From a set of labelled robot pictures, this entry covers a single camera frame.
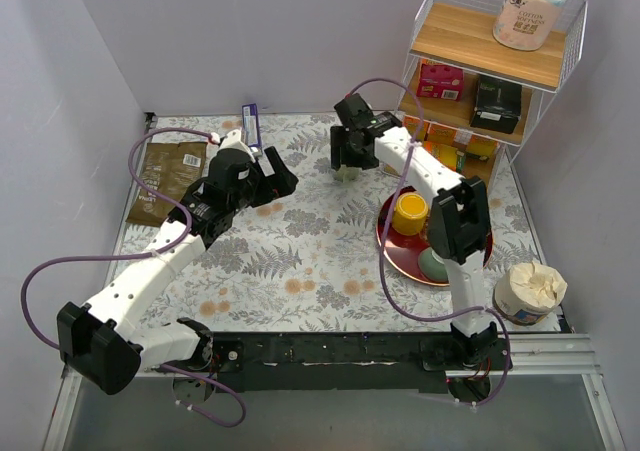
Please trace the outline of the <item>light green mug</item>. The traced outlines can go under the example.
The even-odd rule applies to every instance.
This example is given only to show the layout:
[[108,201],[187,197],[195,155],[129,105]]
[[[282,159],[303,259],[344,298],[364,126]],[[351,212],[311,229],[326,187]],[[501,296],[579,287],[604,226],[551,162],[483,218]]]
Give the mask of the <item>light green mug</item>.
[[334,172],[334,179],[339,182],[355,181],[360,174],[360,169],[356,167],[341,166]]

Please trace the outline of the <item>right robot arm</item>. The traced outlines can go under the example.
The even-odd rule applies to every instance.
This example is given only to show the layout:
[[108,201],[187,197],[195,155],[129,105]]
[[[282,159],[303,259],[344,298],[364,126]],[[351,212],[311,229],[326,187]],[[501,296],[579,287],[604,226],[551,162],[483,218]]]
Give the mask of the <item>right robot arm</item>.
[[483,301],[484,256],[490,234],[485,183],[447,168],[419,144],[393,114],[375,114],[357,92],[334,107],[331,166],[371,169],[379,163],[400,172],[398,184],[411,186],[429,204],[429,252],[442,264],[451,292],[450,340],[454,360],[475,368],[507,331]]

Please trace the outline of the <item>yellow enamel mug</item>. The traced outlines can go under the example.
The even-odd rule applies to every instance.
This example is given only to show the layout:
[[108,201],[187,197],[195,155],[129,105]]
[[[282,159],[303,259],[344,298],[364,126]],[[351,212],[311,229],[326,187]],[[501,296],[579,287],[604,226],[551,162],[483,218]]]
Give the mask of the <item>yellow enamel mug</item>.
[[401,194],[394,206],[391,226],[403,236],[418,235],[424,228],[429,212],[426,200],[416,192]]

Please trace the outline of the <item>teal mug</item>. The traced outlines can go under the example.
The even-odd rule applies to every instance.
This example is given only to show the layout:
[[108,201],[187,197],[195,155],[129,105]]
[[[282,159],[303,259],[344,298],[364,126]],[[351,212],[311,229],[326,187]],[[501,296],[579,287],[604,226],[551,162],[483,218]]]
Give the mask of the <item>teal mug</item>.
[[447,283],[448,276],[444,264],[433,253],[431,247],[423,250],[418,257],[420,272],[431,282]]

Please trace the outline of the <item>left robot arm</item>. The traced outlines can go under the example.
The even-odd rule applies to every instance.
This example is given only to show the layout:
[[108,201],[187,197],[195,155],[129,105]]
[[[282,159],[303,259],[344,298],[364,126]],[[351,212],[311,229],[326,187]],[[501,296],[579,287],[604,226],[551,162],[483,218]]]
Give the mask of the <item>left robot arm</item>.
[[232,131],[223,137],[207,176],[190,185],[161,225],[144,257],[126,267],[83,305],[67,303],[57,315],[63,361],[103,392],[123,390],[141,369],[178,363],[190,371],[208,367],[213,335],[203,324],[179,318],[142,330],[140,319],[181,271],[232,226],[236,214],[291,195],[297,177],[274,147],[258,159]]

